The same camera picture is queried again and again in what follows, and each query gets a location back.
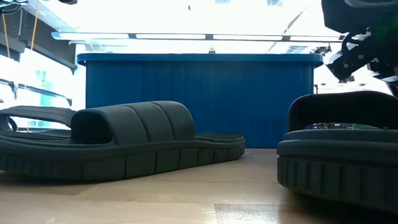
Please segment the black foam slide sandal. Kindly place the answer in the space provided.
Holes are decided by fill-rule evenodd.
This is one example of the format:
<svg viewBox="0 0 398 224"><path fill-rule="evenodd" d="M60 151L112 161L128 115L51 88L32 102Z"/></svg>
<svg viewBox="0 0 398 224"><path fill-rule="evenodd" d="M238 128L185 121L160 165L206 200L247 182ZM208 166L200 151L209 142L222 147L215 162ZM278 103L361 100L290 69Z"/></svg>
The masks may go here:
<svg viewBox="0 0 398 224"><path fill-rule="evenodd" d="M301 96L289 108L277 156L286 189L398 214L398 97Z"/></svg>
<svg viewBox="0 0 398 224"><path fill-rule="evenodd" d="M0 110L0 170L58 180L121 180L239 159L241 134L197 134L176 101L73 111Z"/></svg>

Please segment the blue plastic bin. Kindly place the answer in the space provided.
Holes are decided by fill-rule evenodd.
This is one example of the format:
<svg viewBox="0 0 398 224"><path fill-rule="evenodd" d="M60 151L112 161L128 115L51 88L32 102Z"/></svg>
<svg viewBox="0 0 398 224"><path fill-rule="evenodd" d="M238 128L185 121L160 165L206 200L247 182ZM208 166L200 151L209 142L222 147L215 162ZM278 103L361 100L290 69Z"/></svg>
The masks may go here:
<svg viewBox="0 0 398 224"><path fill-rule="evenodd" d="M275 148L287 112L313 93L318 54L79 54L89 108L177 101L198 133L242 134L249 148Z"/></svg>

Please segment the black ceiling-mounted device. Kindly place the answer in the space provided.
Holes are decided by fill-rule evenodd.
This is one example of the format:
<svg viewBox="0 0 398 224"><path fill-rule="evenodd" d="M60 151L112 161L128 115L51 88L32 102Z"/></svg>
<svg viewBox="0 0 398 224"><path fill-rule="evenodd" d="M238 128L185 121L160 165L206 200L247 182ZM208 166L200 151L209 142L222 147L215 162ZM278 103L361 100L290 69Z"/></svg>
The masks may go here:
<svg viewBox="0 0 398 224"><path fill-rule="evenodd" d="M319 46L310 51L311 54L320 54L322 56L325 56L329 52L332 52L330 46Z"/></svg>

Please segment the dark window frame beam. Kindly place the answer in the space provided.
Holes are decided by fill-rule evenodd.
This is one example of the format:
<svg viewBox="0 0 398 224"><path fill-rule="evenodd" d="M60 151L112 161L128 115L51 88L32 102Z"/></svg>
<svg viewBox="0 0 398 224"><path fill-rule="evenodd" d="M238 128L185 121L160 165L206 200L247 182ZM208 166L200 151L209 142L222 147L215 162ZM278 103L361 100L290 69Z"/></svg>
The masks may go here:
<svg viewBox="0 0 398 224"><path fill-rule="evenodd" d="M41 94L41 95L47 95L47 96L52 96L52 97L57 97L57 98L63 98L63 99L65 99L68 102L69 106L72 106L72 99L71 98L67 98L64 95L61 95L61 94L58 94L58 93L55 93L55 92L52 92L52 91L49 91L49 90L44 90L44 89L41 89L41 88L37 88L37 87L34 87L34 86L29 86L29 85L25 85L25 84L21 84L21 83L14 83L13 81L5 80L5 79L2 79L2 78L0 78L0 84L7 85L7 86L9 86L11 88L11 91L12 91L12 93L14 95L14 99L15 100L17 99L18 89L23 89L23 90L32 91L34 93L38 93L38 94Z"/></svg>
<svg viewBox="0 0 398 224"><path fill-rule="evenodd" d="M12 37L8 37L7 39L11 59L19 62L21 55L30 47L30 42L26 45L24 42L20 42L18 39ZM8 49L6 36L0 31L0 55L7 57ZM33 51L68 67L72 73L77 69L75 65L76 53L74 45L52 43L50 47L42 47L35 44Z"/></svg>

